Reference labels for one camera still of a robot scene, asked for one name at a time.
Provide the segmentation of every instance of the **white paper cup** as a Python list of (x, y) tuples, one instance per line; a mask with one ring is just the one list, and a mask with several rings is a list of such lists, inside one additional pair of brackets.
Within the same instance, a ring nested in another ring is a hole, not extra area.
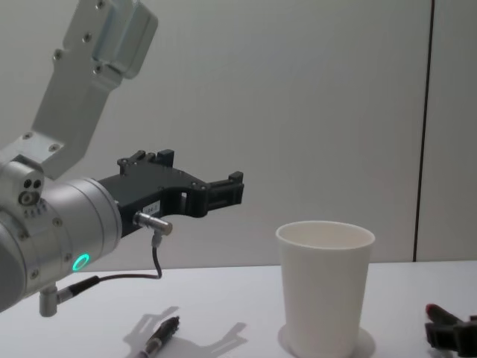
[(338, 222), (277, 230), (286, 339), (299, 358), (345, 358), (356, 346), (374, 235)]

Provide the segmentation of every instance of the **green led ring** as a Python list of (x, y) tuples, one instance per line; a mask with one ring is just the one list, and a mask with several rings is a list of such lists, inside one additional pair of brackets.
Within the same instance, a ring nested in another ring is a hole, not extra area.
[(73, 264), (73, 271), (80, 271), (89, 262), (89, 255), (80, 255)]

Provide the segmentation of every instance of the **black cable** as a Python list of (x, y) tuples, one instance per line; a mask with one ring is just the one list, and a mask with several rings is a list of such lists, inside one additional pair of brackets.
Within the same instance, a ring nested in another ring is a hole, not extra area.
[(109, 280), (117, 280), (119, 278), (147, 278), (151, 280), (159, 280), (162, 277), (162, 269), (157, 258), (157, 248), (155, 247), (152, 248), (152, 260), (154, 261), (157, 274), (112, 274), (110, 276), (104, 277), (93, 276), (78, 283), (74, 283), (68, 286), (66, 289), (71, 291), (72, 297), (74, 297), (86, 291), (87, 289), (96, 286), (100, 282)]

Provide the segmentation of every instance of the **table surface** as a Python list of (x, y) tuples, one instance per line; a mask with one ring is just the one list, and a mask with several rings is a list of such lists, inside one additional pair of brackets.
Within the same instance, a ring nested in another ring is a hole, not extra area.
[[(429, 348), (424, 307), (440, 304), (462, 318), (477, 313), (476, 281), (477, 262), (371, 264), (354, 357), (452, 357)], [(180, 329), (158, 357), (291, 357), (279, 343), (285, 315), (276, 266), (108, 281), (59, 306), (53, 318), (39, 316), (34, 295), (0, 314), (0, 357), (134, 358), (171, 315), (180, 315)]]

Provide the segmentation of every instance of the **pen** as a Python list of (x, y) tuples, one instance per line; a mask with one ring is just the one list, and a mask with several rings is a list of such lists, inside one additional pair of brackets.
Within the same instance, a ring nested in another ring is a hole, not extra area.
[(136, 357), (154, 358), (162, 347), (171, 339), (179, 328), (179, 317), (173, 317), (164, 321), (159, 329), (146, 342), (145, 348)]

